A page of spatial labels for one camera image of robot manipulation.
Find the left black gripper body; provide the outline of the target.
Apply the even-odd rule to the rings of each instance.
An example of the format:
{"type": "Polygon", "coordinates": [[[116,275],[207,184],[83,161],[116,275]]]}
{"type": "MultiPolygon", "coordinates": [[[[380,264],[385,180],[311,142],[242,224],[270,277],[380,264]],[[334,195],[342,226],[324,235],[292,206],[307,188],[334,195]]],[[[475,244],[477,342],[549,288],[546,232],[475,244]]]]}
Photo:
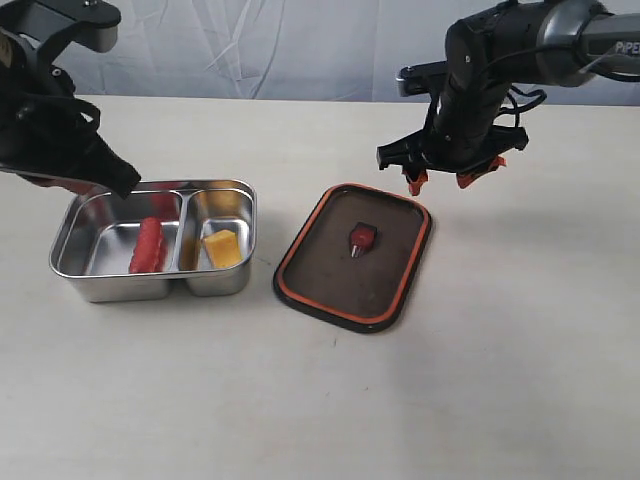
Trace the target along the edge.
{"type": "Polygon", "coordinates": [[[141,176],[100,136],[101,111],[75,96],[65,70],[37,64],[33,52],[1,46],[1,170],[94,183],[127,197],[141,176]]]}

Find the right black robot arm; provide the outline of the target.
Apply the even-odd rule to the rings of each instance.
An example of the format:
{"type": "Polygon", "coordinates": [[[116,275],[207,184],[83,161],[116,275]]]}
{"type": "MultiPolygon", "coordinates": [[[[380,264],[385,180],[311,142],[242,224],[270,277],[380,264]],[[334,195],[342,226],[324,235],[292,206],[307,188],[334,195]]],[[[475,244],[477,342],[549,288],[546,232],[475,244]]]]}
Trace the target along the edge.
{"type": "Polygon", "coordinates": [[[466,188],[504,166],[504,153],[523,150],[529,137],[519,123],[496,119],[539,106],[545,87],[638,82],[639,17],[600,1],[504,1],[451,25],[445,54],[400,70],[402,96],[429,95],[426,119],[377,149],[379,168],[399,166],[412,195],[431,171],[452,173],[466,188]]]}

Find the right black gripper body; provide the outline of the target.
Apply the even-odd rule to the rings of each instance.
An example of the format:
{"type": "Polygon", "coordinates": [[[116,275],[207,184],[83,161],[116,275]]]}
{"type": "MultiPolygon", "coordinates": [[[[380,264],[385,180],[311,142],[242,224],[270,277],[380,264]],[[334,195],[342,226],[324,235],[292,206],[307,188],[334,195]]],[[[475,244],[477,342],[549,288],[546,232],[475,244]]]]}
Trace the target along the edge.
{"type": "Polygon", "coordinates": [[[491,82],[478,91],[464,91],[449,76],[449,102],[428,107],[423,127],[377,148],[378,167],[463,173],[510,150],[523,150],[529,137],[521,126],[495,123],[510,90],[491,82]]]}

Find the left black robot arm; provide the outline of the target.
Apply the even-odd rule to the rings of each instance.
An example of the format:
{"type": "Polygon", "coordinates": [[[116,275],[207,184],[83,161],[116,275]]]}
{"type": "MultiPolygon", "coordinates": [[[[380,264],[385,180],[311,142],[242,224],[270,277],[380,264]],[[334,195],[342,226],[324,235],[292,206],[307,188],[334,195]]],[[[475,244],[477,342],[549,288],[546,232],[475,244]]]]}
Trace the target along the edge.
{"type": "Polygon", "coordinates": [[[8,1],[1,6],[1,170],[40,186],[100,186],[121,198],[141,176],[99,134],[101,112],[76,95],[55,61],[72,43],[97,53],[118,38],[107,1],[8,1]]]}

